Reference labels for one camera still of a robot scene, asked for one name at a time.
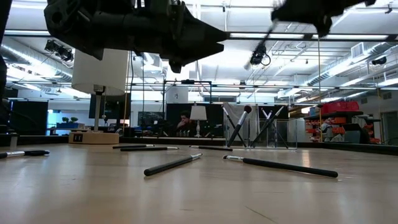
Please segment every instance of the shelf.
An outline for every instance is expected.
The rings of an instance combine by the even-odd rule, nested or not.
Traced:
[[[338,111],[334,113],[323,114],[322,119],[332,118],[332,117],[353,117],[357,115],[362,115],[362,111]],[[304,119],[319,119],[319,115],[308,116]]]

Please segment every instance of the wooden table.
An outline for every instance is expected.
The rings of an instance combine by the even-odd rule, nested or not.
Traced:
[[[327,149],[120,152],[55,144],[47,157],[0,160],[1,223],[398,223],[398,157]],[[144,177],[144,169],[202,152]],[[337,179],[222,156],[339,172]]]

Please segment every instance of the man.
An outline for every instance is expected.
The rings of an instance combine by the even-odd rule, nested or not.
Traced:
[[[188,132],[189,136],[193,136],[195,130],[195,123],[190,120],[190,112],[183,111],[181,112],[181,121],[177,125],[177,132]]]

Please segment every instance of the ceiling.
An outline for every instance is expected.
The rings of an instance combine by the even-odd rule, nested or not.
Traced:
[[[203,22],[220,30],[228,32],[266,32],[271,26],[270,14],[274,0],[186,0],[189,10],[194,16]],[[7,29],[19,30],[47,30],[43,8],[46,0],[13,0]],[[393,8],[391,13],[386,14],[388,4]],[[331,33],[334,34],[396,34],[398,30],[398,1],[378,0],[373,7],[365,8],[358,5],[356,8],[348,9],[341,17],[333,18],[334,25]],[[281,23],[275,32],[288,33],[314,33],[315,28],[306,24]],[[41,37],[9,37],[22,43],[27,48],[34,49],[40,54],[49,56],[44,50],[48,38]],[[249,60],[252,50],[258,41],[254,40],[226,40],[224,52],[201,59],[198,64],[201,66],[201,79],[213,81],[219,84],[238,84],[240,80],[247,84],[257,85],[301,85],[308,77],[318,72],[319,68],[326,68],[336,60],[340,60],[351,54],[351,48],[359,42],[297,42],[297,41],[268,41],[266,47],[271,56],[271,64],[267,67],[257,67],[245,70],[243,67]],[[61,62],[57,57],[51,58]],[[396,51],[391,50],[387,57],[387,63],[383,66],[368,66],[366,62],[354,66],[351,70],[344,70],[337,74],[335,82],[329,81],[330,86],[340,86],[347,80],[354,80],[363,76],[368,71],[375,72],[388,66],[396,64]],[[163,71],[167,70],[167,63],[162,64]],[[197,79],[196,66],[187,66],[190,69],[190,78]],[[141,76],[141,63],[134,64],[136,76]],[[147,77],[145,83],[161,82],[164,72],[144,73]],[[354,85],[373,81],[369,77]],[[142,82],[142,79],[135,79],[135,82]],[[153,86],[147,90],[160,90]],[[278,93],[281,90],[275,89],[247,89],[257,93]],[[315,92],[303,92],[299,90],[297,97],[302,95],[313,95]]]

